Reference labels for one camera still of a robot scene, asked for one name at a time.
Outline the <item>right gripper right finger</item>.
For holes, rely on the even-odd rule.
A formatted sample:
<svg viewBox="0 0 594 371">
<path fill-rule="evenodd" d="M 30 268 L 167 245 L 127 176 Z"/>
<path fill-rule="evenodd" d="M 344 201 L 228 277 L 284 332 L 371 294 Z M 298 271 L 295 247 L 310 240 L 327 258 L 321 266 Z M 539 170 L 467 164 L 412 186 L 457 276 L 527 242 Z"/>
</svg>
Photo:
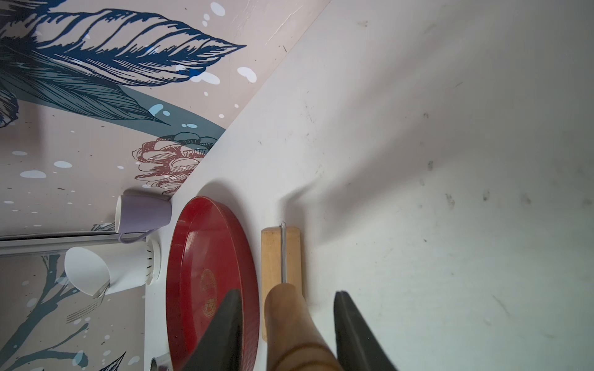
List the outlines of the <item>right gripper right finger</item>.
<svg viewBox="0 0 594 371">
<path fill-rule="evenodd" d="M 347 292 L 335 294 L 334 327 L 337 359 L 343 370 L 398 370 Z"/>
</svg>

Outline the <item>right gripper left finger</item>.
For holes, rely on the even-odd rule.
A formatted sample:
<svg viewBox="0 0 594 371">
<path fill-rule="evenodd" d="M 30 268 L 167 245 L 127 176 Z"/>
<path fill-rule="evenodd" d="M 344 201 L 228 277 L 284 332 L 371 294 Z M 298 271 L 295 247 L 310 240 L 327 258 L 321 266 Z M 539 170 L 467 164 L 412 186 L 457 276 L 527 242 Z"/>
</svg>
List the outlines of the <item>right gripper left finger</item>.
<svg viewBox="0 0 594 371">
<path fill-rule="evenodd" d="M 227 292 L 183 370 L 240 370 L 243 311 L 241 292 Z"/>
</svg>

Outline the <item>small round metal cutter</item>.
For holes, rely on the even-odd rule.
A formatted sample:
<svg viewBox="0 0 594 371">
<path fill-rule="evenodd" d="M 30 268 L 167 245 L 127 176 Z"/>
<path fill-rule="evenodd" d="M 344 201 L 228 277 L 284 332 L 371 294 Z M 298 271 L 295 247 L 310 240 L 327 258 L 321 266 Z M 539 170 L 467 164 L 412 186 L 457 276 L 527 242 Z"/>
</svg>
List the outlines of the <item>small round metal cutter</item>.
<svg viewBox="0 0 594 371">
<path fill-rule="evenodd" d="M 149 364 L 149 371 L 173 371 L 172 359 L 169 353 L 153 357 Z"/>
</svg>

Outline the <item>wooden rolling pin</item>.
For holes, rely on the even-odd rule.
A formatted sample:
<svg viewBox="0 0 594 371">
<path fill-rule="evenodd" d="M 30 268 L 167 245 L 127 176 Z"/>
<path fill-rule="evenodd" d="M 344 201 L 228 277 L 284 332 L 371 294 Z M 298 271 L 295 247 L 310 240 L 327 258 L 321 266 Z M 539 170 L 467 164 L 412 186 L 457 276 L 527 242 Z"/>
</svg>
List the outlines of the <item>wooden rolling pin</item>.
<svg viewBox="0 0 594 371">
<path fill-rule="evenodd" d="M 267 370 L 341 370 L 303 296 L 302 241 L 281 223 L 261 232 L 262 338 Z"/>
</svg>

